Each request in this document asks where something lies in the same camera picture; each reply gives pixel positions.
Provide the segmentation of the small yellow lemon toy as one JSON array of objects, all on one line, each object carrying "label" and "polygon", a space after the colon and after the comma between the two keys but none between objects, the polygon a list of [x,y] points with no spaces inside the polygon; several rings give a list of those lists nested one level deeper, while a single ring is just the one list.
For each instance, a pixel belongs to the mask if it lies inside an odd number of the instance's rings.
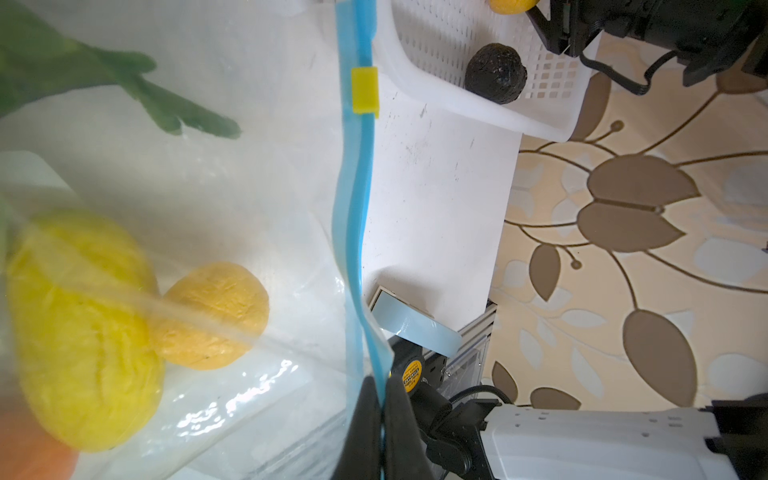
[{"label": "small yellow lemon toy", "polygon": [[150,342],[168,362],[198,371],[228,366],[250,345],[220,336],[213,327],[258,337],[270,314],[269,295],[245,267],[217,262],[176,282],[149,322]]}]

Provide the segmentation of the white radish with green leaves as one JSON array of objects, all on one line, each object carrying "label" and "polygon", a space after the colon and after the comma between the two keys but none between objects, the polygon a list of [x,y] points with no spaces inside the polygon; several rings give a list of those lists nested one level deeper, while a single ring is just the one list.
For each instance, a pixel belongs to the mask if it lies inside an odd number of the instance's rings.
[{"label": "white radish with green leaves", "polygon": [[1,242],[82,208],[156,255],[197,257],[220,208],[206,165],[242,145],[216,1],[1,5]]}]

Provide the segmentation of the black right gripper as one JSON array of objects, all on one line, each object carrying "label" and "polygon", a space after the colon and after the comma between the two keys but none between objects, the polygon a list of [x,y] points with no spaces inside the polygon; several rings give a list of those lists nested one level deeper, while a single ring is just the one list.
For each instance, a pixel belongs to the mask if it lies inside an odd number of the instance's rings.
[{"label": "black right gripper", "polygon": [[741,71],[767,78],[767,3],[758,0],[583,0],[551,1],[549,14],[526,12],[546,50],[577,58],[622,87],[639,84],[613,67],[590,59],[586,50],[606,33],[663,48],[644,73],[649,87],[655,72],[675,59],[685,67],[686,87],[744,63]]}]

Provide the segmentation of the orange toy fruit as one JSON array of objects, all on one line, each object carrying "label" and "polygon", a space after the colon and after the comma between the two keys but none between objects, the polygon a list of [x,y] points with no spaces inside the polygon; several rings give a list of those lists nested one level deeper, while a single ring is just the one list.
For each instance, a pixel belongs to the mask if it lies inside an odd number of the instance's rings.
[{"label": "orange toy fruit", "polygon": [[26,410],[1,412],[1,479],[70,479],[79,453],[61,443]]}]

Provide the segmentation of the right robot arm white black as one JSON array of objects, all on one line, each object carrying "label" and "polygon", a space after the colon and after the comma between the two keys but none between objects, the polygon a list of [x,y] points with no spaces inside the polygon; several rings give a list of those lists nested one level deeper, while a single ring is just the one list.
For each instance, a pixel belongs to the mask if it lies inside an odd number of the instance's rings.
[{"label": "right robot arm white black", "polygon": [[464,478],[765,478],[766,3],[528,16],[532,86],[591,78],[567,140],[521,145],[490,384],[429,454]]}]

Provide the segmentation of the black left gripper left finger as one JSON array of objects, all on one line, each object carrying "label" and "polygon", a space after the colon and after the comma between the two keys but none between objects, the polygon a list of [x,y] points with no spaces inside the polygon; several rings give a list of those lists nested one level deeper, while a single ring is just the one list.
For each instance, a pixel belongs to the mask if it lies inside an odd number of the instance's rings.
[{"label": "black left gripper left finger", "polygon": [[374,379],[363,380],[332,480],[379,480],[382,410]]}]

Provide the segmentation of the yellow corn toy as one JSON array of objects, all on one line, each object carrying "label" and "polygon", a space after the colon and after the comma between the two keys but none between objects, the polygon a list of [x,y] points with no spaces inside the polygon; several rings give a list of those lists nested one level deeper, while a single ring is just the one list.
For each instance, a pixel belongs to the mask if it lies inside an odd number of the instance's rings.
[{"label": "yellow corn toy", "polygon": [[11,243],[6,269],[22,392],[42,427],[94,453],[117,447],[157,411],[164,364],[144,297],[152,266],[117,223],[82,210],[39,214]]}]

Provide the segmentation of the clear zip bag blue zipper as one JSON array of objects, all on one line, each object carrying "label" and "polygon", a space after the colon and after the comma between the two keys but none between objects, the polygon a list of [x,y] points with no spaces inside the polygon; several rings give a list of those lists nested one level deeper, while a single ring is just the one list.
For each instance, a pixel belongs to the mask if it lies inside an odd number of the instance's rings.
[{"label": "clear zip bag blue zipper", "polygon": [[[349,100],[356,6],[216,2],[227,7],[220,55],[244,131],[241,146],[204,168],[220,208],[212,244],[197,257],[156,255],[117,224],[155,275],[156,295],[139,302],[148,329],[176,282],[217,262],[261,281],[268,324],[258,337],[215,325],[250,350],[210,371],[172,364],[150,342],[164,364],[157,411],[110,450],[70,447],[79,453],[70,479],[328,479],[370,370],[357,340],[353,268],[342,257],[355,148],[367,128]],[[21,389],[6,298],[11,243],[23,225],[1,242],[1,412],[35,417]]]}]

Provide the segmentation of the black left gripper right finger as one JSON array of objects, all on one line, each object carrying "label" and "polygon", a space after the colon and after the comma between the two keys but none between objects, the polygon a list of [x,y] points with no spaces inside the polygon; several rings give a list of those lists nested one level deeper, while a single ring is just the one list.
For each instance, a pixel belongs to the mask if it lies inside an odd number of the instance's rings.
[{"label": "black left gripper right finger", "polygon": [[430,462],[402,379],[391,376],[383,404],[383,478],[432,480]]}]

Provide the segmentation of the yellow orange with green stem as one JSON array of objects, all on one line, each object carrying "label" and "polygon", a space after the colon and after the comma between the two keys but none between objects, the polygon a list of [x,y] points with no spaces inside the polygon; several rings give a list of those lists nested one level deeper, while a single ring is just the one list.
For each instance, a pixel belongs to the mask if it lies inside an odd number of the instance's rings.
[{"label": "yellow orange with green stem", "polygon": [[533,9],[539,0],[489,0],[489,6],[499,15],[519,15]]}]

